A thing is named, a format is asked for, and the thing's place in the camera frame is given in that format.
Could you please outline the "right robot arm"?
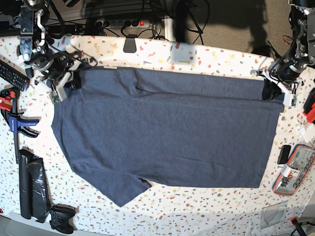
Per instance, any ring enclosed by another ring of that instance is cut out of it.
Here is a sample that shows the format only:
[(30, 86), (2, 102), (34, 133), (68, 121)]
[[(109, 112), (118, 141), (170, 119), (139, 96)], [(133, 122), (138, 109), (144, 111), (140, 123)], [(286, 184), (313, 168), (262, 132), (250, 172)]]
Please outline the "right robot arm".
[(28, 78), (37, 70), (48, 81), (53, 103), (67, 98), (65, 89), (81, 88), (78, 71), (97, 66), (94, 57), (75, 49), (73, 53), (54, 46), (57, 39), (64, 39), (66, 23), (51, 0), (25, 0), (19, 14), (20, 44), (18, 59), (25, 66)]

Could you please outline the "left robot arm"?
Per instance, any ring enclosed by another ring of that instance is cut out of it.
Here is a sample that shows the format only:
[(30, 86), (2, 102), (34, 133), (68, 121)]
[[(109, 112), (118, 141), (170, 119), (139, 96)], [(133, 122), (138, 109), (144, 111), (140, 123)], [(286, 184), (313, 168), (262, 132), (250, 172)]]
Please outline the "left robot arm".
[(290, 0), (289, 4), (293, 36), (290, 48), (268, 68), (258, 70), (257, 75), (264, 78), (263, 100), (284, 95), (291, 106), (296, 103), (298, 77), (308, 66), (315, 65), (315, 2)]

